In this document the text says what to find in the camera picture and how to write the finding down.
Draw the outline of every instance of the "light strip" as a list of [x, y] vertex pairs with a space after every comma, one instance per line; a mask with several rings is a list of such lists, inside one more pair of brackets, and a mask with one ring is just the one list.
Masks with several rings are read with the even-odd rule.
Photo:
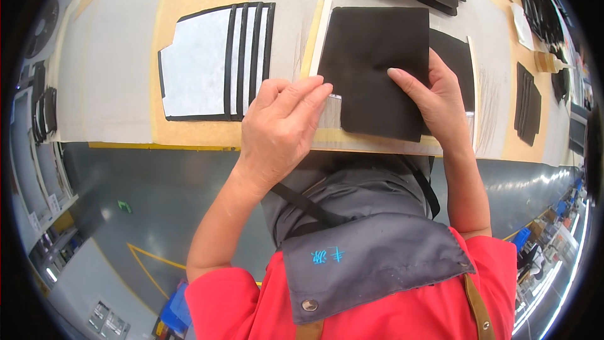
[[547, 324], [547, 327], [545, 328], [545, 330], [541, 334], [540, 340], [543, 339], [543, 337], [545, 336], [545, 334], [550, 329], [551, 325], [556, 320], [556, 317], [558, 316], [558, 314], [560, 314], [560, 309], [562, 308], [562, 305], [566, 301], [566, 298], [568, 296], [568, 292], [570, 291], [570, 287], [573, 284], [574, 278], [577, 276], [577, 269], [578, 269], [578, 266], [579, 266], [579, 261], [581, 260], [581, 254], [583, 253], [583, 246], [585, 245], [585, 235], [586, 235], [586, 232], [587, 232], [587, 216], [589, 215], [589, 212], [590, 212], [590, 201], [587, 200], [587, 205], [585, 206], [585, 221], [583, 222], [583, 236], [581, 237], [581, 243], [579, 244], [579, 250], [577, 251], [577, 260], [575, 261], [574, 266], [573, 266], [573, 271], [570, 274], [570, 281], [568, 282], [567, 288], [564, 291], [564, 294], [562, 295], [562, 299], [560, 300], [560, 304], [558, 305], [558, 308], [556, 309], [556, 312], [551, 317], [550, 322]]
[[50, 268], [46, 268], [46, 273], [53, 279], [54, 282], [57, 282], [57, 278], [54, 276], [53, 271]]
[[554, 272], [550, 275], [549, 280], [547, 280], [545, 282], [544, 289], [541, 291], [541, 293], [539, 294], [539, 296], [537, 297], [537, 299], [535, 299], [531, 303], [531, 305], [528, 306], [528, 309], [524, 312], [524, 314], [522, 314], [520, 316], [520, 318], [518, 318], [518, 321], [516, 321], [516, 323], [514, 323], [514, 330], [512, 331], [512, 336], [514, 336], [514, 334], [516, 334], [516, 332], [518, 332], [518, 330], [523, 326], [523, 324], [533, 314], [533, 312], [535, 311], [535, 309], [537, 308], [537, 306], [539, 306], [539, 303], [541, 303], [541, 299], [543, 299], [543, 297], [545, 297], [545, 294], [550, 289], [550, 286], [554, 282], [554, 279], [556, 278], [556, 275], [560, 271], [561, 267], [562, 267], [562, 261], [558, 261], [556, 263], [556, 266], [553, 268]]

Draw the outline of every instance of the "fan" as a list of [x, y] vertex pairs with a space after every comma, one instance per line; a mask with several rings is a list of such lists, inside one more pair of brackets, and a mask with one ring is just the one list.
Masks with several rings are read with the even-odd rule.
[[53, 35], [58, 18], [59, 1], [50, 0], [42, 11], [40, 22], [38, 22], [37, 27], [34, 29], [34, 34], [31, 36], [25, 50], [25, 57], [27, 59], [35, 57], [46, 46], [46, 43], [48, 43], [50, 37]]

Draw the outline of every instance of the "factory floor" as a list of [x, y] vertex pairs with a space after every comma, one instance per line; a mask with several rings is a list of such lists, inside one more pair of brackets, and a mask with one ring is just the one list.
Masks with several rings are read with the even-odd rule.
[[[89, 148], [64, 144], [64, 164], [80, 198], [70, 209], [121, 279], [155, 313], [185, 279], [193, 234], [238, 158], [234, 151]], [[508, 238], [559, 200], [574, 180], [570, 167], [479, 160], [493, 236]], [[432, 187], [448, 224], [447, 183], [436, 158]], [[233, 265], [262, 281], [274, 253], [260, 206], [243, 229]]]

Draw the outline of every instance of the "person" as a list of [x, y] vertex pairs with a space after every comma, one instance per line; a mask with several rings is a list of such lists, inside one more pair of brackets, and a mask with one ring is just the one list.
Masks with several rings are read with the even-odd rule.
[[[450, 227], [427, 218], [435, 210], [414, 171], [429, 170], [412, 158], [346, 153], [310, 168], [332, 85], [267, 79], [190, 246], [185, 298], [198, 338], [511, 337], [516, 249], [492, 238], [457, 77], [433, 50], [430, 88], [387, 73], [442, 146]], [[260, 202], [277, 251], [259, 289], [230, 260]]]

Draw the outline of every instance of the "apron strap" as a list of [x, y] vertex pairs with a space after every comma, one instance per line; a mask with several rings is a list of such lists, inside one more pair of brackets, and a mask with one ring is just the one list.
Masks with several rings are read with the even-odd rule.
[[[464, 288], [466, 290], [467, 301], [470, 304], [470, 309], [476, 320], [478, 330], [478, 340], [495, 340], [495, 331], [489, 317], [487, 307], [484, 305], [483, 299], [480, 297], [476, 285], [470, 278], [470, 275], [463, 275]], [[296, 326], [296, 340], [320, 340], [323, 332], [323, 321], [302, 324]]]
[[323, 332], [323, 321], [296, 326], [296, 340], [319, 340]]
[[478, 330], [478, 340], [495, 340], [495, 331], [493, 331], [493, 325], [489, 317], [487, 307], [484, 305], [483, 299], [480, 297], [476, 285], [470, 278], [470, 275], [465, 273], [463, 275], [465, 280], [466, 297], [470, 304], [472, 314], [476, 320], [476, 328]]

